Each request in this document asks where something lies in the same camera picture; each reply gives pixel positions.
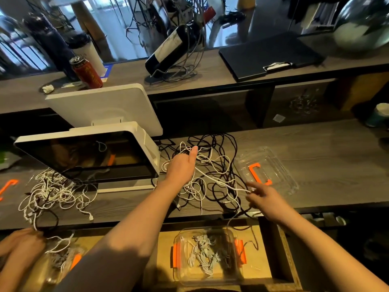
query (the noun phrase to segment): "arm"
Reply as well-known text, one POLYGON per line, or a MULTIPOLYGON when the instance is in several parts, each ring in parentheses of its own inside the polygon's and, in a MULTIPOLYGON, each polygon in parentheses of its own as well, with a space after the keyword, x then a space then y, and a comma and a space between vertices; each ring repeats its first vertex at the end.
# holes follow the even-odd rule
POLYGON ((370 270, 358 262, 338 243, 304 219, 270 186, 248 182, 255 188, 246 198, 271 221, 285 226, 311 250, 319 264, 340 292, 389 291, 370 270))
POLYGON ((115 226, 57 286, 60 291, 131 291, 155 247, 175 196, 192 178, 197 147, 179 154, 166 179, 115 226))
POLYGON ((35 263, 45 248, 41 232, 26 229, 12 233, 13 241, 11 253, 0 273, 0 291, 15 292, 27 270, 35 263))

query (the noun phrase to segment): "transparent plastic lid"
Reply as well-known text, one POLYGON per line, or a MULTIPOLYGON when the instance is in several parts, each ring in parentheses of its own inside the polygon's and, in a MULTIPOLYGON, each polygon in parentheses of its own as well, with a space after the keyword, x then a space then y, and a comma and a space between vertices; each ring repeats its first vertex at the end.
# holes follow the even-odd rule
POLYGON ((290 195, 298 185, 289 171, 268 147, 259 147, 254 153, 237 157, 234 165, 244 181, 257 181, 273 186, 281 195, 290 195))
POLYGON ((242 265, 236 242, 231 227, 183 229, 174 239, 174 278, 186 286, 238 283, 242 265))

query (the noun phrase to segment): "wine bottle label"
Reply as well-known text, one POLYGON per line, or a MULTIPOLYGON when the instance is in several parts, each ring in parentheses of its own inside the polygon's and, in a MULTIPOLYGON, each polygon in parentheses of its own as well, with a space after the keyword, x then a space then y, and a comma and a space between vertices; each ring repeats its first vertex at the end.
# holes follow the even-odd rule
POLYGON ((161 46, 154 52, 155 58, 158 62, 162 62, 170 53, 174 51, 179 45, 182 44, 182 40, 177 34, 177 30, 174 30, 170 36, 162 43, 161 46))

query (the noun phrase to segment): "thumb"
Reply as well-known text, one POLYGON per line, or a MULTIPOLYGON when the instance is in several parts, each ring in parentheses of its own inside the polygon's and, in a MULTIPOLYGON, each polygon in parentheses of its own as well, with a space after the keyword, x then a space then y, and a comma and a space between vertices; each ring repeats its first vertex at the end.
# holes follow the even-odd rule
POLYGON ((256 206, 260 206, 262 204, 262 198, 254 193, 247 194, 246 200, 256 206))
POLYGON ((191 152, 189 153, 189 162, 192 164, 196 163, 197 151, 198 151, 198 147, 194 146, 192 147, 191 152))

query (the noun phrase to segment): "red bottle neck foil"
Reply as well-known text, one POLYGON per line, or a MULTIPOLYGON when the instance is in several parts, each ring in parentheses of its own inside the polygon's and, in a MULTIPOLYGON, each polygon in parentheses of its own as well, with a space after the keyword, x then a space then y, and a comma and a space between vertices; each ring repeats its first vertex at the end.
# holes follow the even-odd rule
POLYGON ((204 11, 204 24, 207 24, 212 18, 214 18, 216 15, 215 10, 213 7, 209 7, 207 10, 204 11))

